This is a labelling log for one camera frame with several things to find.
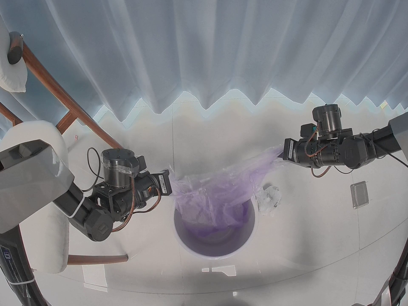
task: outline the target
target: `purple plastic bag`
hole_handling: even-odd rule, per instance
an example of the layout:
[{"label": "purple plastic bag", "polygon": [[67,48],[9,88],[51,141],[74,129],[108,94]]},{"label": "purple plastic bag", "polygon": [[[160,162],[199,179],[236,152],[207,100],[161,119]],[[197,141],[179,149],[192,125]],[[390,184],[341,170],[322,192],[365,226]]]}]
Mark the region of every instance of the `purple plastic bag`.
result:
[{"label": "purple plastic bag", "polygon": [[283,147],[271,147],[259,155],[215,173],[171,176],[176,209],[189,231],[205,237],[227,228],[242,227],[246,201],[262,189],[261,183],[281,159]]}]

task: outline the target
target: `chair leg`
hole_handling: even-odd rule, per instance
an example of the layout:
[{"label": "chair leg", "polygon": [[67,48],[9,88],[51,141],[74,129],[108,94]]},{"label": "chair leg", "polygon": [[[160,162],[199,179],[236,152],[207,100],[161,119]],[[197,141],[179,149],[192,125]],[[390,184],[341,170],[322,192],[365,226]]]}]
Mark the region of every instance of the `chair leg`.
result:
[{"label": "chair leg", "polygon": [[68,255],[68,265],[96,265],[125,263],[129,259],[128,255],[118,256],[86,256],[86,255]]}]

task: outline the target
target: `barcode label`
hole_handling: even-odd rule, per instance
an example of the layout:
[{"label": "barcode label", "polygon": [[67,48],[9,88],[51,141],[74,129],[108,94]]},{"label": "barcode label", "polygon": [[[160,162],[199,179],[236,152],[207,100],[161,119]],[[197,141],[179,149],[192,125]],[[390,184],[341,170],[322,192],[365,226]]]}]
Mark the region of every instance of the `barcode label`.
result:
[{"label": "barcode label", "polygon": [[293,153],[293,140],[290,141],[288,159],[292,159],[292,153]]},{"label": "barcode label", "polygon": [[163,194],[167,194],[166,184],[164,183],[164,177],[162,175],[159,175],[159,180],[160,180],[161,191],[163,192]]}]

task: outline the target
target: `floor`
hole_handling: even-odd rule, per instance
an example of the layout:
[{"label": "floor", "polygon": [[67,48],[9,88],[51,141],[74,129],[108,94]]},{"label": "floor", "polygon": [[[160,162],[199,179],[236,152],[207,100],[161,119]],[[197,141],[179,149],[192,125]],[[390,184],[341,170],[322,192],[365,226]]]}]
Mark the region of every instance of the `floor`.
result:
[{"label": "floor", "polygon": [[[400,106],[376,108],[368,99],[358,106],[346,98],[336,103],[343,127],[354,133],[386,126],[404,112]],[[161,115],[140,100],[123,123],[103,109],[95,118],[124,147],[144,155],[151,172],[171,166],[184,176],[229,166],[287,137],[298,139],[300,126],[312,122],[312,109],[322,104],[311,96],[300,105],[271,90],[254,106],[232,90],[204,110],[195,97],[183,93]],[[94,177],[86,150],[108,146],[77,122],[64,139],[75,182],[87,188]],[[402,152],[396,155],[406,160]],[[96,157],[91,161],[95,167]],[[126,253],[129,262],[69,266],[59,275],[37,272],[37,282],[53,305],[129,300],[158,306],[372,303],[408,236],[406,178],[406,169],[390,157],[348,175],[331,169],[322,178],[285,164],[264,180],[279,187],[281,204],[273,215],[260,216],[246,249],[217,261],[197,258],[178,245],[170,225],[173,199],[165,197],[154,212],[133,217],[125,230],[101,243],[71,227],[70,254]],[[354,210],[350,185],[360,181],[367,181],[370,201]]]}]

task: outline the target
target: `curtain fold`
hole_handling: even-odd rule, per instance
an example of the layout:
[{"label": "curtain fold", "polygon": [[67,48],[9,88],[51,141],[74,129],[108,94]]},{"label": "curtain fold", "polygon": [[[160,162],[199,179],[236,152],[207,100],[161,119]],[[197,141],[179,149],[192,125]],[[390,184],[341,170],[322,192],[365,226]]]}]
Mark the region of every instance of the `curtain fold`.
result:
[{"label": "curtain fold", "polygon": [[[407,12],[408,0],[0,0],[64,89],[120,121],[140,98],[160,113],[182,91],[204,108],[229,89],[257,104],[271,87],[407,108]],[[32,75],[13,97],[21,107],[2,102],[21,118],[66,113]]]}]

